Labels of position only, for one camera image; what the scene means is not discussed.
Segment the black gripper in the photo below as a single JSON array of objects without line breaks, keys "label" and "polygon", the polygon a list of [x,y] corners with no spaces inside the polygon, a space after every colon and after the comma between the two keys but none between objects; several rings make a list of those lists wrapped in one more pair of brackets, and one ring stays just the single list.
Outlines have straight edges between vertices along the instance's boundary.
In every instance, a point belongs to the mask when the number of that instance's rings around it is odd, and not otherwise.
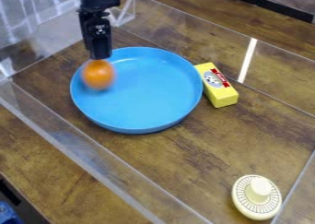
[{"label": "black gripper", "polygon": [[119,5],[121,0],[81,0],[78,12],[82,34],[86,47],[89,50],[91,49],[91,58],[95,60],[106,59],[113,54],[113,34],[107,9]]}]

